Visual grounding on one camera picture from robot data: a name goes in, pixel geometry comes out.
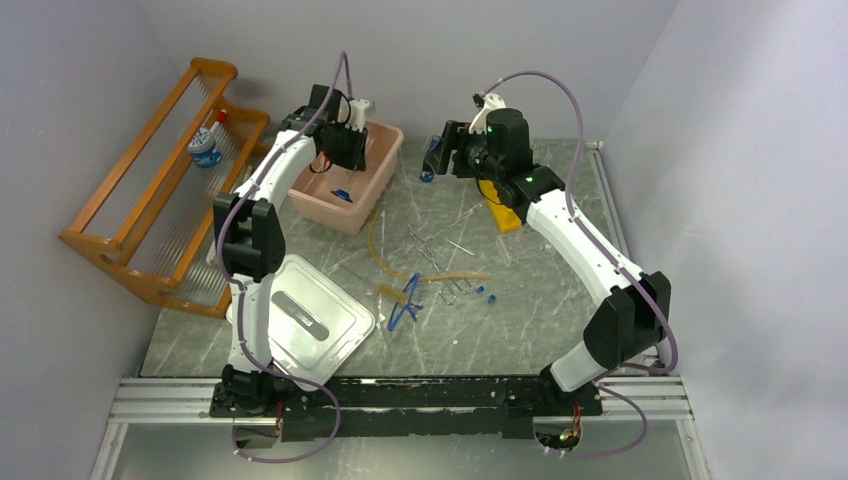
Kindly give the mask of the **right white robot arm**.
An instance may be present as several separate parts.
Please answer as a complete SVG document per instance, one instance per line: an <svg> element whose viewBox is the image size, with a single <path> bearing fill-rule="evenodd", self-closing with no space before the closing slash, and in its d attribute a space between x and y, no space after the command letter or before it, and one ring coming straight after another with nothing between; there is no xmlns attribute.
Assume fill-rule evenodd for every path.
<svg viewBox="0 0 848 480"><path fill-rule="evenodd" d="M471 122L447 121L422 169L492 182L499 202L550 243L588 290L596 310L581 342L542 370L550 380L539 398L548 412L565 413L578 388L669 339L669 279L645 273L616 250L567 194L565 181L535 161L519 110L482 110Z"/></svg>

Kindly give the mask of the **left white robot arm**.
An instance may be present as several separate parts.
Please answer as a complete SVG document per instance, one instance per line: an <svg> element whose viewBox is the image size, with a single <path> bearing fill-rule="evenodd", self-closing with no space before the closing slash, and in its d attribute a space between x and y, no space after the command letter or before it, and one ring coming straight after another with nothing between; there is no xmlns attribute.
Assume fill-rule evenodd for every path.
<svg viewBox="0 0 848 480"><path fill-rule="evenodd" d="M272 285L286 254L278 211L319 155L348 170L365 168L371 100L314 85L307 105L280 123L248 179L213 202L216 259L229 284L232 338L210 411L261 416L281 403L284 374L274 371L269 341Z"/></svg>

